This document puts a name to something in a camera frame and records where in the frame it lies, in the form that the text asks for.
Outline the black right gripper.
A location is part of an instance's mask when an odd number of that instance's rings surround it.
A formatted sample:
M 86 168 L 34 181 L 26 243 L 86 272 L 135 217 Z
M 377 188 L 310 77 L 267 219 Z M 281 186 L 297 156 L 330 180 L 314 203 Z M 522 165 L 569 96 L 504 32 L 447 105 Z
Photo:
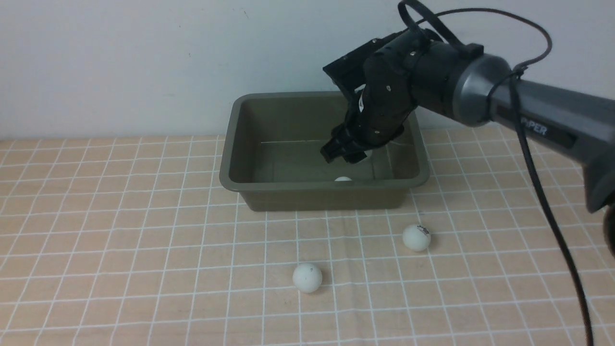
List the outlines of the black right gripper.
M 332 129 L 320 153 L 327 163 L 343 158 L 356 164 L 368 157 L 371 147 L 382 147 L 403 133 L 403 124 L 416 109 L 409 87 L 408 57 L 435 40 L 430 29 L 406 29 L 369 40 L 356 49 L 361 53 L 365 86 L 353 98 L 351 118 Z

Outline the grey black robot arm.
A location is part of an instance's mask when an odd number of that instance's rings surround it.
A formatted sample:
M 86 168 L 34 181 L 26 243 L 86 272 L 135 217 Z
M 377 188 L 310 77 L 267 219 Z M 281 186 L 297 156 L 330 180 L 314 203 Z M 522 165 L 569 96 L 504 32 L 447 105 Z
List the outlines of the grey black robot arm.
M 614 250 L 613 100 L 520 80 L 520 70 L 482 45 L 455 46 L 430 29 L 376 38 L 323 70 L 348 100 L 344 121 L 321 148 L 327 162 L 360 162 L 400 136 L 418 107 L 468 127 L 520 125 L 581 165 L 587 210 L 608 208 L 603 233 Z

